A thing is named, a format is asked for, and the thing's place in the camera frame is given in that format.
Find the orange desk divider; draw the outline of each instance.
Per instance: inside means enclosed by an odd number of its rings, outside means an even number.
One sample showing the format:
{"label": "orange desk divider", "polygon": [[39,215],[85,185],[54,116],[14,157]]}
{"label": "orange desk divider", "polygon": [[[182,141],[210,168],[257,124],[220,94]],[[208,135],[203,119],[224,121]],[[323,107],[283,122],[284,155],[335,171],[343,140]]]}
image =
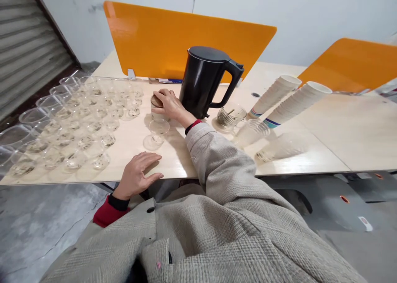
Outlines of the orange desk divider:
{"label": "orange desk divider", "polygon": [[342,38],[316,59],[299,79],[333,91],[359,93],[397,77],[397,46]]}
{"label": "orange desk divider", "polygon": [[[119,2],[104,2],[123,73],[183,79],[187,49],[208,46],[244,65],[245,77],[269,44],[274,26],[239,22]],[[222,82],[232,77],[225,73]]]}

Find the plaid coat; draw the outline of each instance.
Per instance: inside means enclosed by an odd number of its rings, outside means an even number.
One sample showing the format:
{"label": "plaid coat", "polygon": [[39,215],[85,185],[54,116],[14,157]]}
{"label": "plaid coat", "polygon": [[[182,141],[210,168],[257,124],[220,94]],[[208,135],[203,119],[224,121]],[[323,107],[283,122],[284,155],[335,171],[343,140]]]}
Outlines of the plaid coat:
{"label": "plaid coat", "polygon": [[201,187],[182,186],[161,203],[133,198],[106,228],[91,222],[41,282],[124,283],[136,259],[149,282],[365,281],[254,177],[243,151],[205,123],[186,141]]}

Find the metal shutter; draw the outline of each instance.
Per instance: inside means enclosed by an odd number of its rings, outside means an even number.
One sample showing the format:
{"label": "metal shutter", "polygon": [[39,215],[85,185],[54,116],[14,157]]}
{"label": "metal shutter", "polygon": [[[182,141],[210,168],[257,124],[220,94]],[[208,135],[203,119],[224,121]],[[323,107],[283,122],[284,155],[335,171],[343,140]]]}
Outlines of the metal shutter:
{"label": "metal shutter", "polygon": [[0,120],[72,63],[35,0],[0,0]]}

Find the table leg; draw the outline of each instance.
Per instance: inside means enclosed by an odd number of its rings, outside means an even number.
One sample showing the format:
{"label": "table leg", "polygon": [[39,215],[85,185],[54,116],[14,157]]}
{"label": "table leg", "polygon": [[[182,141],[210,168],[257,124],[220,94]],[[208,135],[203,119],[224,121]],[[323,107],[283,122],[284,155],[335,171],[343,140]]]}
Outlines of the table leg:
{"label": "table leg", "polygon": [[112,187],[108,186],[107,184],[101,182],[101,183],[93,183],[95,186],[97,186],[98,188],[101,188],[102,190],[105,190],[108,193],[113,193],[114,190],[116,189],[116,187],[118,186],[118,183],[115,186],[115,189],[113,189]]}

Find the jar lid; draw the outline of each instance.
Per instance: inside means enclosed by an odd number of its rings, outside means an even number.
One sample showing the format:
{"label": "jar lid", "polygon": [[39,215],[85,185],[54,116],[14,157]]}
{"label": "jar lid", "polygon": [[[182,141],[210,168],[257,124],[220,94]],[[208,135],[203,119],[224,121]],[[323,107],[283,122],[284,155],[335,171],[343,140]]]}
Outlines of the jar lid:
{"label": "jar lid", "polygon": [[150,102],[153,104],[154,107],[157,107],[157,108],[163,108],[164,107],[164,105],[161,102],[161,100],[159,98],[157,98],[155,95],[153,95],[150,98]]}

